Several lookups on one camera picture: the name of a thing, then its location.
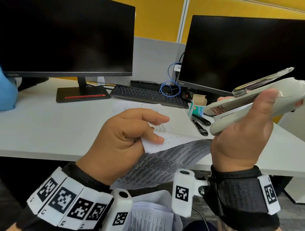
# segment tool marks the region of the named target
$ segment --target yellow wall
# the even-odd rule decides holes
[[[188,32],[191,26],[191,20],[193,15],[305,19],[305,13],[246,1],[190,0],[188,14],[186,17],[185,27],[182,36],[182,43],[186,43],[187,41]]]
[[[184,0],[115,0],[135,6],[135,36],[176,42]]]
[[[256,0],[256,1],[305,11],[304,0]]]

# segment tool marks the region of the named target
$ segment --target stack of papers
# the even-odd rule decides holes
[[[123,231],[171,231],[174,213],[172,209],[151,202],[135,202]]]
[[[160,104],[132,101],[116,101],[113,115],[130,108],[148,108],[166,115]],[[111,185],[111,189],[132,190],[171,182],[177,169],[187,169],[210,153],[210,140],[179,134],[170,122],[151,126],[155,128],[155,134],[164,138],[164,143],[152,144],[142,139],[145,154],[126,175]]]

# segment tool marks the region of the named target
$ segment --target floor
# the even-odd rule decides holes
[[[131,190],[129,192],[132,196],[138,196],[158,190],[168,190],[171,193],[172,184],[167,183],[159,185],[155,188]],[[280,195],[278,200],[282,208],[278,214],[280,217],[282,230],[305,231],[305,205],[294,205],[284,194]],[[193,207],[200,210],[207,221],[213,224],[216,223],[216,216],[209,209],[202,198],[195,197],[193,199]],[[0,231],[5,231],[8,227],[10,227],[18,218],[20,212],[21,207],[19,206],[18,202],[16,202],[16,200],[11,196],[10,192],[0,181]],[[182,222],[185,226],[191,221],[199,219],[201,219],[199,214],[192,211],[192,216],[188,219],[182,219]]]

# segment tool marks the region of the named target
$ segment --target gray partition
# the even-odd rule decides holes
[[[162,83],[170,80],[167,69],[177,62],[184,52],[185,44],[135,37],[133,75],[131,77],[105,77],[106,83],[129,85],[130,80],[145,80]],[[97,77],[87,77],[97,81]]]

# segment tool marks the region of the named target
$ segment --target right hand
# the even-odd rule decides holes
[[[253,168],[273,130],[271,115],[277,96],[276,89],[264,90],[244,118],[214,137],[211,154],[217,171],[234,172]]]

